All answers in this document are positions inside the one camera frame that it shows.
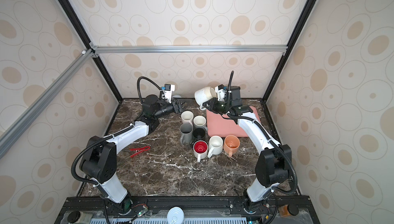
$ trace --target wallpaper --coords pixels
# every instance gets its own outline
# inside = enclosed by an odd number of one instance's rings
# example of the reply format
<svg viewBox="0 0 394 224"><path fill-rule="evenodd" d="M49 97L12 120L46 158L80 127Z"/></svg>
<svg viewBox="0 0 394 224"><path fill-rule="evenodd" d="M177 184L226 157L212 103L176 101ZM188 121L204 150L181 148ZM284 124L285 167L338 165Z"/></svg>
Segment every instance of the wallpaper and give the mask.
<svg viewBox="0 0 394 224"><path fill-rule="evenodd" d="M322 224L392 223L394 0L319 0L268 107Z"/></svg>
<svg viewBox="0 0 394 224"><path fill-rule="evenodd" d="M0 136L84 47L56 0L0 0Z"/></svg>
<svg viewBox="0 0 394 224"><path fill-rule="evenodd" d="M137 98L137 79L145 76L159 86L174 84L174 94L193 98L206 86L229 83L241 88L243 98L261 98L281 58L281 52L239 53L138 53L101 54L112 79L124 98ZM159 94L150 82L140 82L142 97Z"/></svg>
<svg viewBox="0 0 394 224"><path fill-rule="evenodd" d="M306 0L72 0L100 46L286 44Z"/></svg>
<svg viewBox="0 0 394 224"><path fill-rule="evenodd" d="M94 66L88 60L0 160L1 224L51 224L75 196L71 164L118 104Z"/></svg>

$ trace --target pink mat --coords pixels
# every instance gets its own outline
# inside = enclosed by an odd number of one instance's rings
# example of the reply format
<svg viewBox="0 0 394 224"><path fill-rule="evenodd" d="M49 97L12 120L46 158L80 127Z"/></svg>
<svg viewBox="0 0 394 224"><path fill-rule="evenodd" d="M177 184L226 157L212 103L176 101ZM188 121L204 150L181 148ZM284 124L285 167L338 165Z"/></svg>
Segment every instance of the pink mat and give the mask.
<svg viewBox="0 0 394 224"><path fill-rule="evenodd" d="M257 114L257 110L255 107L250 106L252 108L253 113L256 115L257 120L260 122L259 115ZM208 135L226 137L228 135L234 135L237 137L248 137L245 131L239 127L239 125L235 124L233 120L223 119L220 114L214 114L211 111L206 111L206 123L208 127Z"/></svg>

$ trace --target vent grille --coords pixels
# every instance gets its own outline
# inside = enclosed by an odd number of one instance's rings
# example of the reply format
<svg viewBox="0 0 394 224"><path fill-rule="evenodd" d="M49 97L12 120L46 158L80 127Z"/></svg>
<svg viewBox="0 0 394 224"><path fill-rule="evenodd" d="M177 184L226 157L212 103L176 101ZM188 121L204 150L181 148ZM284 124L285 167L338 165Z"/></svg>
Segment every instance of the vent grille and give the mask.
<svg viewBox="0 0 394 224"><path fill-rule="evenodd" d="M111 224L130 221L130 218L114 218ZM90 224L107 224L105 218L93 218ZM133 221L132 224L168 224L166 218L150 218ZM188 217L183 224L247 224L245 217Z"/></svg>

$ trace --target marble tabletop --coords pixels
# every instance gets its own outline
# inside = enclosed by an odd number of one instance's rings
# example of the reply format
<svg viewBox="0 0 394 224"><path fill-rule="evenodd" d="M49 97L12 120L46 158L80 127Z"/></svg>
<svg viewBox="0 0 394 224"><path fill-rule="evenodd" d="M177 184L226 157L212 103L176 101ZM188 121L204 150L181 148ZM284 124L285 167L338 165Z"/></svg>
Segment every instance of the marble tabletop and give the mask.
<svg viewBox="0 0 394 224"><path fill-rule="evenodd" d="M244 99L244 104L257 109L261 123L270 131L259 100ZM194 116L206 112L194 100L188 101L186 110ZM141 112L138 99L125 99L110 128L115 133L127 127ZM258 152L249 138L240 138L238 153L229 158L222 152L200 163L190 145L180 145L180 114L160 118L155 132L129 145L117 155L117 176L132 196L235 196L256 178L254 168ZM150 146L150 150L130 158L130 148ZM281 187L288 190L288 182ZM98 196L100 192L85 184L81 196Z"/></svg>

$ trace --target red plastic tool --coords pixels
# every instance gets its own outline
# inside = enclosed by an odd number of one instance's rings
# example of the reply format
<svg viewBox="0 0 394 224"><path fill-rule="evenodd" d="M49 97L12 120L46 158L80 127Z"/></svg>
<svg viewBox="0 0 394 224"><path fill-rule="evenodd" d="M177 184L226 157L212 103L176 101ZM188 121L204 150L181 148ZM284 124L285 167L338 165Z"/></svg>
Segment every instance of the red plastic tool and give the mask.
<svg viewBox="0 0 394 224"><path fill-rule="evenodd" d="M138 155L138 154L140 154L140 153L142 153L142 152L145 152L145 151L147 151L147 150L150 150L150 146L145 146L144 148L134 148L134 149L130 149L130 151L132 151L132 152L137 151L136 153L132 154L130 157L135 157L136 155Z"/></svg>

